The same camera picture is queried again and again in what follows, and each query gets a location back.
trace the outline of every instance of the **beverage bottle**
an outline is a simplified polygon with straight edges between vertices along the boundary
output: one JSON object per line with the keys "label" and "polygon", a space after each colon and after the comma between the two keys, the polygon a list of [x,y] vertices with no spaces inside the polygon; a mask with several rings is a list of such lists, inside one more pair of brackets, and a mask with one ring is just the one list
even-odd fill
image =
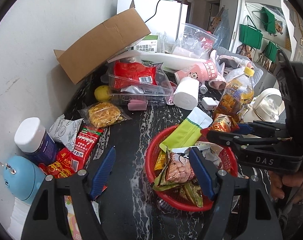
{"label": "beverage bottle", "polygon": [[236,122],[243,118],[243,109],[254,97],[252,77],[254,70],[245,67],[244,74],[232,79],[225,87],[221,100],[214,112],[231,116]]}

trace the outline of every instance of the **yellow bottle cap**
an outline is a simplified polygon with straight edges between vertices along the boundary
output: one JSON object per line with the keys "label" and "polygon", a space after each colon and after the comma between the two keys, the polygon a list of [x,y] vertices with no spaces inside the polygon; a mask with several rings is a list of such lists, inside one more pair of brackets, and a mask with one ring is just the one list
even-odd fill
{"label": "yellow bottle cap", "polygon": [[245,67],[244,73],[245,73],[247,76],[252,77],[252,76],[254,75],[255,71],[254,71],[253,69],[249,68],[249,67]]}

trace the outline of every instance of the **white refrigerator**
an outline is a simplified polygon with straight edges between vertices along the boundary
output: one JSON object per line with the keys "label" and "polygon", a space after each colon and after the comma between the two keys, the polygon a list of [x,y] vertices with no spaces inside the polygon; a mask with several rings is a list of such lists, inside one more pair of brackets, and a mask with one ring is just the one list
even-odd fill
{"label": "white refrigerator", "polygon": [[154,15],[146,22],[152,34],[166,32],[166,41],[174,43],[178,34],[184,31],[184,26],[181,24],[186,23],[188,5],[167,0],[118,0],[117,14],[129,9],[132,1],[144,21]]}

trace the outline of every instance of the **white paper roll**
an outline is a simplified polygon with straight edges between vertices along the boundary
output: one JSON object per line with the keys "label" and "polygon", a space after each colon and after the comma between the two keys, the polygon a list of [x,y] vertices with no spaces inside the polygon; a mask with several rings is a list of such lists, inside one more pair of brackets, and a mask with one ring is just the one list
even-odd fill
{"label": "white paper roll", "polygon": [[173,95],[174,104],[186,110],[193,110],[198,104],[198,87],[199,81],[197,79],[182,78]]}

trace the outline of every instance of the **yellow lemon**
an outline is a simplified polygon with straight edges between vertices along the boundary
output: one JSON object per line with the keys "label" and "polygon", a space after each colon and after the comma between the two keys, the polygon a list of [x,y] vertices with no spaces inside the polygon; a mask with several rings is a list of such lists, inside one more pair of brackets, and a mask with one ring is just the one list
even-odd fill
{"label": "yellow lemon", "polygon": [[99,86],[95,89],[95,98],[97,101],[107,101],[110,99],[110,95],[108,94],[109,87],[108,86]]}

